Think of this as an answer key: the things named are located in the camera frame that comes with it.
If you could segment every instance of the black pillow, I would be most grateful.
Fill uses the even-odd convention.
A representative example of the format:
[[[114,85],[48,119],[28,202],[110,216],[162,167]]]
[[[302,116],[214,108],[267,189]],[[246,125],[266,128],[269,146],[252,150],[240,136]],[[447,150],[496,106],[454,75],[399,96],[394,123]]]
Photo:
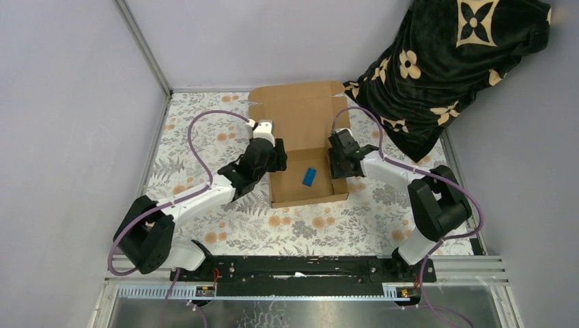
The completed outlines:
[[[550,9],[538,0],[414,0],[394,43],[344,83],[346,93],[418,162],[478,91],[547,47]]]

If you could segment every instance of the floral tablecloth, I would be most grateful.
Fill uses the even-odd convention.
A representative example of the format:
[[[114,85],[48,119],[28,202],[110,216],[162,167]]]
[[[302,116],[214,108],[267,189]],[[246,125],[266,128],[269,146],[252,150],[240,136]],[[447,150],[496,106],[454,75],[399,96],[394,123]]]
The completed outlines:
[[[187,144],[187,128],[209,109],[233,111],[248,117],[247,92],[174,94],[165,129],[147,185],[152,199],[180,193],[208,180]],[[354,137],[361,144],[378,144],[378,128],[365,114],[350,111]],[[230,115],[207,115],[193,131],[193,144],[214,172],[242,154],[251,130]],[[384,152],[405,157],[387,138]],[[419,165],[445,163],[440,142]],[[389,255],[414,222],[406,195],[382,182],[348,179],[350,197],[344,202],[272,209],[268,176],[251,194],[190,221],[176,238],[201,241],[214,255]],[[469,255],[468,240],[450,241],[438,255]]]

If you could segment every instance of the open cardboard box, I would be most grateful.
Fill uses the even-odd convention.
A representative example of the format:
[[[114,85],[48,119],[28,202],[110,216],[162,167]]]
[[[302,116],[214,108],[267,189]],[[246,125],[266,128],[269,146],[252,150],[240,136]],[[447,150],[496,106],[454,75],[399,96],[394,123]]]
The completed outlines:
[[[319,81],[258,87],[249,94],[257,105],[249,107],[255,121],[272,120],[273,134],[282,138],[287,169],[270,175],[272,207],[336,202],[348,198],[345,179],[332,179],[328,164],[330,130],[335,115],[348,106],[338,81]],[[339,117],[337,128],[349,128],[347,114]],[[311,187],[302,184],[309,168],[316,175]]]

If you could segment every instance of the light purple wall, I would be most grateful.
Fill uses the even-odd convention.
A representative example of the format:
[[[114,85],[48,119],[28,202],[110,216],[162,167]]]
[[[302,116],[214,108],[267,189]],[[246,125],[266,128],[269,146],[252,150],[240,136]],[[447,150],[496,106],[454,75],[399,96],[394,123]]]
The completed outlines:
[[[2,327],[86,327],[164,96],[112,1],[0,1]]]
[[[410,0],[129,0],[174,88],[251,88],[362,74]]]
[[[483,233],[505,261],[525,327],[577,327],[579,3],[553,3],[549,47],[450,127]]]

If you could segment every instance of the blue block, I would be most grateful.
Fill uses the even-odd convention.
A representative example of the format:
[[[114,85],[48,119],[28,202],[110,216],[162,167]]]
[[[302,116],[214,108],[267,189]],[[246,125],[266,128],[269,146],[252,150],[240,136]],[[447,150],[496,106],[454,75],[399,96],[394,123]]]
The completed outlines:
[[[315,169],[312,169],[311,167],[307,170],[306,172],[306,176],[304,177],[304,180],[302,181],[302,183],[308,187],[311,187],[311,184],[313,183],[313,179],[315,178],[315,173],[317,171]]]

